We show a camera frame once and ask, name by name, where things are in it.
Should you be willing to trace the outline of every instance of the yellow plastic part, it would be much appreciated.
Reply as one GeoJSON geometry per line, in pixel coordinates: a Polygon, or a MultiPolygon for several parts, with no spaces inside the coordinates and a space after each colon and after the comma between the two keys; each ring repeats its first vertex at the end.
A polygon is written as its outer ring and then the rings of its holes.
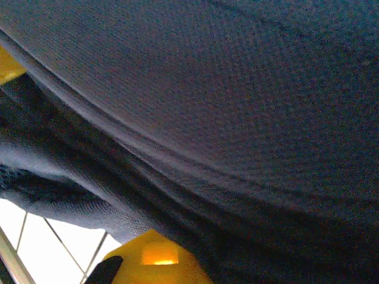
{"type": "Polygon", "coordinates": [[[195,257],[154,230],[106,255],[123,263],[112,284],[212,284],[195,257]]]}
{"type": "Polygon", "coordinates": [[[21,76],[25,72],[25,68],[0,46],[0,85],[21,76]]]}

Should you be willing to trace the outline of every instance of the clothing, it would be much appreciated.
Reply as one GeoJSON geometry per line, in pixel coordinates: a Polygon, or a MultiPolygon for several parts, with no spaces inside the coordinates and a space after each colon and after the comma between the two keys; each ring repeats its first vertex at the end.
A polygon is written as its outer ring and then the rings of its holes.
{"type": "Polygon", "coordinates": [[[377,280],[375,1],[3,2],[0,41],[59,119],[57,139],[2,130],[22,154],[0,163],[92,192],[216,283],[377,280]]]}

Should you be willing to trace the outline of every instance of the yellow plastic object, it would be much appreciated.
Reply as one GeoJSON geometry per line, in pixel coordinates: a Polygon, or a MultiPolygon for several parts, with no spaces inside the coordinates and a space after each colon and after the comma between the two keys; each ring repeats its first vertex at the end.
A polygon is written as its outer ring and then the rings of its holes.
{"type": "Polygon", "coordinates": [[[25,72],[25,68],[0,46],[0,85],[19,77],[25,72]]]}
{"type": "Polygon", "coordinates": [[[121,256],[112,284],[212,284],[195,257],[154,230],[112,251],[121,256]]]}

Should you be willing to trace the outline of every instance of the dark blue fabric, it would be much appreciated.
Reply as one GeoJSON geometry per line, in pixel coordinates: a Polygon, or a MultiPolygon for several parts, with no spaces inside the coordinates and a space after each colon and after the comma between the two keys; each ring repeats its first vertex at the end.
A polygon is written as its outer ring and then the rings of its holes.
{"type": "Polygon", "coordinates": [[[376,1],[3,3],[2,44],[107,139],[38,148],[53,170],[216,283],[376,282],[376,1]]]}

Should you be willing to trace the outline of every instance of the metal rod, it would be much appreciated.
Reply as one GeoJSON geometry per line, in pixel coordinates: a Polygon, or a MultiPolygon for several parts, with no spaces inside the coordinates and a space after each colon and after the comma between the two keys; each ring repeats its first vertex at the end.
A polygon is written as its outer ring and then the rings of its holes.
{"type": "Polygon", "coordinates": [[[0,257],[16,283],[36,284],[0,227],[0,257]]]}

